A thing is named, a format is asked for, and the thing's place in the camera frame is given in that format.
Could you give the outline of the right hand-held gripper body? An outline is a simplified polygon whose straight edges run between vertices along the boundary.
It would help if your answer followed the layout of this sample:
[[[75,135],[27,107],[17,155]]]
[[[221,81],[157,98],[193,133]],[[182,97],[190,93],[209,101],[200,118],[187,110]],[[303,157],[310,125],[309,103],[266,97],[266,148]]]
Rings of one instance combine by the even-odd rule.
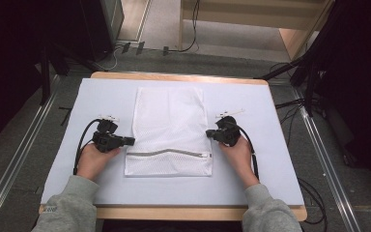
[[[217,130],[214,139],[228,146],[235,146],[241,137],[241,128],[236,119],[225,111],[219,115],[219,120],[215,124]]]

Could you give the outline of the dark curtain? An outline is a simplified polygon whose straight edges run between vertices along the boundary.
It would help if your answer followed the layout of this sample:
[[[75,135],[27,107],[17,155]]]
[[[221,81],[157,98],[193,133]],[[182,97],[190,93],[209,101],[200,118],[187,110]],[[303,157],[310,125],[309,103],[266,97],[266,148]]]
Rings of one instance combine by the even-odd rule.
[[[344,148],[371,170],[371,0],[335,0],[326,27],[326,73],[316,92],[350,131]]]
[[[0,133],[46,77],[36,65],[49,61],[56,72],[69,67],[55,42],[56,21],[72,0],[0,0]]]

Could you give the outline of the black metal stand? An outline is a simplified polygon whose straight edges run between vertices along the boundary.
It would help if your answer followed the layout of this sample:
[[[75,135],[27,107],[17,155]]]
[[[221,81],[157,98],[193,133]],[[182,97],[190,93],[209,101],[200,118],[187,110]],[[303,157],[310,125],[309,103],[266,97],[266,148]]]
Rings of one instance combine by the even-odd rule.
[[[290,63],[284,63],[280,68],[274,71],[259,76],[259,79],[270,80],[282,73],[287,73],[291,69],[296,69],[290,79],[292,86],[300,87],[303,82],[306,82],[304,108],[308,116],[312,117],[312,98],[319,73],[319,64],[314,61],[313,55],[304,54]]]
[[[67,75],[70,68],[65,60],[65,57],[70,57],[78,64],[84,66],[91,72],[97,72],[99,69],[90,64],[87,60],[78,56],[75,52],[51,42],[45,42],[41,49],[41,77],[42,77],[42,99],[41,105],[48,102],[51,94],[49,65],[52,65],[54,70],[61,75]]]

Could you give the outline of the wooden table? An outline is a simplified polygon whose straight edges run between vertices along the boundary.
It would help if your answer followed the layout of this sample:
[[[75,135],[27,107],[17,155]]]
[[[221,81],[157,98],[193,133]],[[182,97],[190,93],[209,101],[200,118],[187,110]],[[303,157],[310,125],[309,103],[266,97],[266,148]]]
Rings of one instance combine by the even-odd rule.
[[[153,87],[194,87],[196,83],[236,83],[259,84],[267,82],[261,79],[237,79],[218,76],[198,76],[159,73],[124,73],[124,72],[95,72],[89,78],[152,80]],[[243,206],[213,206],[213,205],[97,205],[99,218],[110,219],[162,219],[162,220],[228,220],[242,219],[247,203]],[[307,217],[304,200],[298,206],[291,206],[298,220]]]

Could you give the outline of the white table mat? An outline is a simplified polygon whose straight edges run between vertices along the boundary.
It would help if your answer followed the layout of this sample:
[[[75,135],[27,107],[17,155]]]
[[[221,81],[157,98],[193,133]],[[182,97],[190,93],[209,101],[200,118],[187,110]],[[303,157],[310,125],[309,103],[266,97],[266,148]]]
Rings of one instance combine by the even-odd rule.
[[[152,80],[83,79],[60,149],[48,174],[42,200],[60,193],[72,174],[76,148],[93,135],[90,122],[112,115],[117,133],[132,134],[136,92],[153,87]],[[256,153],[260,182],[271,196],[291,206],[302,204],[296,172],[285,143],[267,82],[259,84],[196,83],[203,92],[208,120],[229,111],[250,137]],[[213,205],[243,206],[243,184],[219,148],[213,148],[210,177],[132,178],[124,173],[125,157],[118,155],[98,178],[97,205]]]

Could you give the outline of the metal floor rail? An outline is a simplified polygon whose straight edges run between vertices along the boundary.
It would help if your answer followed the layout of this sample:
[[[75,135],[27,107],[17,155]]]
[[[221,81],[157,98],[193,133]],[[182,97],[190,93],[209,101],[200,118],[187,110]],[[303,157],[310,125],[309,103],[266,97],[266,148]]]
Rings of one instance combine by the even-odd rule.
[[[14,184],[15,178],[17,177],[29,154],[33,142],[35,141],[51,106],[53,105],[54,99],[57,95],[59,86],[63,82],[63,79],[64,77],[59,74],[55,74],[52,78],[50,82],[52,92],[49,94],[48,100],[38,108],[33,121],[31,122],[26,133],[23,135],[20,144],[18,145],[10,163],[0,179],[0,209],[10,192],[12,185]]]
[[[344,225],[348,232],[362,232],[353,206],[346,194],[345,189],[340,182],[340,179],[336,173],[336,170],[330,160],[328,151],[325,147],[323,139],[319,134],[317,126],[312,117],[307,113],[306,109],[303,108],[301,111],[302,120],[305,123],[308,134],[316,150],[317,157],[320,161],[322,169],[325,174],[325,179],[328,182],[328,186],[334,198],[336,207],[339,211],[340,216],[344,222]]]

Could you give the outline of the person's right hand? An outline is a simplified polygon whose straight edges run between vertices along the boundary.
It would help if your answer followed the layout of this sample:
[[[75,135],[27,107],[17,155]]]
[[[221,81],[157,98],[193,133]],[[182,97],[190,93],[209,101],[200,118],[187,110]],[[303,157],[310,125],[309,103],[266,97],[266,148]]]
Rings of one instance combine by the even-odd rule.
[[[251,168],[250,146],[245,138],[241,136],[233,147],[226,146],[223,143],[218,143],[218,146],[241,178],[246,189],[259,183]]]

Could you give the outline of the dark cabinet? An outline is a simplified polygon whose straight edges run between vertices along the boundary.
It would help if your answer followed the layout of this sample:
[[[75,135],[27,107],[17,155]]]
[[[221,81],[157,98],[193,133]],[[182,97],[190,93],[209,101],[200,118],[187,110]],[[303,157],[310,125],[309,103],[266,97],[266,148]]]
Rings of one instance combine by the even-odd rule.
[[[85,56],[99,61],[111,53],[115,47],[125,15],[121,0],[79,0],[83,18],[84,32],[88,41]]]

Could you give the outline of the light wooden shelf unit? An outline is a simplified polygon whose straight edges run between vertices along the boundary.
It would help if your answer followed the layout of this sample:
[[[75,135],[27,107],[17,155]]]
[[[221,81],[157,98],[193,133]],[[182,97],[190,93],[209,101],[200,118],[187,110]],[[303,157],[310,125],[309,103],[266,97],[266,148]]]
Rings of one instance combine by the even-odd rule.
[[[321,31],[335,0],[200,0],[198,19],[278,28],[291,60]]]

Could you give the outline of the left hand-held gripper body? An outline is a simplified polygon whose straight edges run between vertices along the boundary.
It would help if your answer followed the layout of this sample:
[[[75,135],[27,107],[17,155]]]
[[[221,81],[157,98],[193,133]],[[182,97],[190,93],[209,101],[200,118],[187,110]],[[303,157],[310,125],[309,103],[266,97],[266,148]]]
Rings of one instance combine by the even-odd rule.
[[[115,134],[117,128],[118,126],[112,119],[99,119],[97,130],[94,132],[92,138],[99,151],[105,153],[125,145],[125,139],[122,136]]]

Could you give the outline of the white mesh laundry bag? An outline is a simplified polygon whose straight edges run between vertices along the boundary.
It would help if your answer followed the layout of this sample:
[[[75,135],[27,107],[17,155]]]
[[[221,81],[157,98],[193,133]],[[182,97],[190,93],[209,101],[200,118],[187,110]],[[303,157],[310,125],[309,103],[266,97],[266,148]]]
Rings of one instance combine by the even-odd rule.
[[[127,149],[129,177],[208,177],[213,173],[203,91],[193,87],[137,90]]]

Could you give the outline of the person's left hand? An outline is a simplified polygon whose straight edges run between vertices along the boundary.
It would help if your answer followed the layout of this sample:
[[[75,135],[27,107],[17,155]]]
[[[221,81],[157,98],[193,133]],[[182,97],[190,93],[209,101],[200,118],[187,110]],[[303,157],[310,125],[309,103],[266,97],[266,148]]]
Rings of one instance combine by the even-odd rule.
[[[80,156],[76,175],[95,182],[105,166],[121,152],[120,148],[102,153],[94,144],[87,145]]]

